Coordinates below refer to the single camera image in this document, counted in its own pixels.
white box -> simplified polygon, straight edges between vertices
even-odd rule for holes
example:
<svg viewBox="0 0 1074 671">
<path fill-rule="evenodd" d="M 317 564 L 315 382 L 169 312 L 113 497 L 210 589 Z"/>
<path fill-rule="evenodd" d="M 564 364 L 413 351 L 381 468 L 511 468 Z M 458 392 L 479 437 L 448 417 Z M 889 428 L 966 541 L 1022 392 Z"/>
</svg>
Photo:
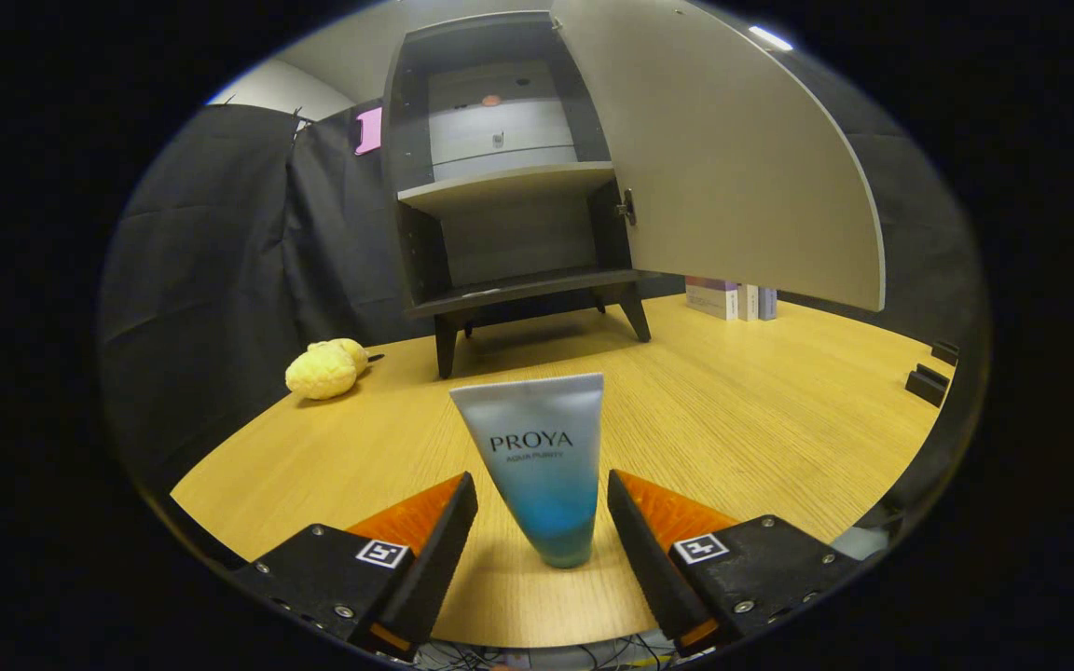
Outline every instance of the white box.
<svg viewBox="0 0 1074 671">
<path fill-rule="evenodd" d="M 737 285 L 737 316 L 738 318 L 752 321 L 757 319 L 757 286 Z"/>
<path fill-rule="evenodd" d="M 758 296 L 759 318 L 764 320 L 777 319 L 777 289 L 759 289 Z"/>
<path fill-rule="evenodd" d="M 737 318 L 737 286 L 721 279 L 686 278 L 686 305 L 711 317 Z"/>
</svg>

yellow plush toy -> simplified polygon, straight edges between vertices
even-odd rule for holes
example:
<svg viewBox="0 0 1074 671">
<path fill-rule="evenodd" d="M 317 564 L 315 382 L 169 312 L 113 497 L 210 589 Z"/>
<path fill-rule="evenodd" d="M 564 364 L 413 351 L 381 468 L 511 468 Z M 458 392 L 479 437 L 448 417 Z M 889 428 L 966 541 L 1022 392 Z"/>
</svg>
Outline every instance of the yellow plush toy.
<svg viewBox="0 0 1074 671">
<path fill-rule="evenodd" d="M 363 349 L 363 345 L 350 340 L 349 338 L 337 338 L 336 340 L 323 340 L 321 342 L 313 342 L 309 345 L 309 349 L 320 348 L 322 345 L 339 345 L 349 353 L 350 358 L 354 360 L 354 374 L 363 375 L 363 370 L 367 369 L 367 351 Z"/>
<path fill-rule="evenodd" d="M 285 383 L 304 398 L 329 399 L 345 394 L 366 368 L 367 351 L 354 340 L 313 342 L 289 364 Z"/>
</svg>

open cabinet door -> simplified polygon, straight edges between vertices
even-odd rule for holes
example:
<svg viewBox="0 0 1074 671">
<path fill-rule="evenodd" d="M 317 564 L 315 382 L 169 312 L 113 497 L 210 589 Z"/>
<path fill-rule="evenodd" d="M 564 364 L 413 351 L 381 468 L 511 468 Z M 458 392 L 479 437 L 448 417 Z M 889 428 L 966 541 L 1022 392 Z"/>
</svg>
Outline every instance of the open cabinet door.
<svg viewBox="0 0 1074 671">
<path fill-rule="evenodd" d="M 881 223 L 827 110 L 682 0 L 554 0 L 623 193 L 633 266 L 880 310 Z"/>
</svg>

cabinet leg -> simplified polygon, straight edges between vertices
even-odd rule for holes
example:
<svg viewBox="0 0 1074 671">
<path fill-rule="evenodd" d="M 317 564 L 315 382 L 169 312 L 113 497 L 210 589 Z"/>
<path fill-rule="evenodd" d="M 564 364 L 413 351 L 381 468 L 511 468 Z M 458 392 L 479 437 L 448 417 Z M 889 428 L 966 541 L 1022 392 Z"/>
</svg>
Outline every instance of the cabinet leg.
<svg viewBox="0 0 1074 671">
<path fill-rule="evenodd" d="M 624 310 L 624 317 L 632 323 L 633 331 L 636 331 L 636 339 L 648 342 L 653 337 L 649 335 L 649 322 L 644 319 L 644 306 L 640 305 L 640 293 L 636 290 L 636 283 L 624 286 L 619 293 L 619 306 Z"/>
<path fill-rule="evenodd" d="M 434 336 L 438 342 L 438 377 L 450 378 L 450 374 L 455 368 L 455 342 L 459 341 L 459 324 L 445 315 L 438 315 L 434 318 Z"/>
</svg>

blue gradient tube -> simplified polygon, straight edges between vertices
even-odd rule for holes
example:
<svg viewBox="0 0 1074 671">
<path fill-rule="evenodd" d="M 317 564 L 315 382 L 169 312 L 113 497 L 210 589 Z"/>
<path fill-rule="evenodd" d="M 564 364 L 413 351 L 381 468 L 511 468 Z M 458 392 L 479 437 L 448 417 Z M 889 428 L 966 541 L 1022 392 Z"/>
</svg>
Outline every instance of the blue gradient tube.
<svg viewBox="0 0 1074 671">
<path fill-rule="evenodd" d="M 450 391 L 491 480 L 541 559 L 591 559 L 605 377 L 525 379 Z"/>
</svg>

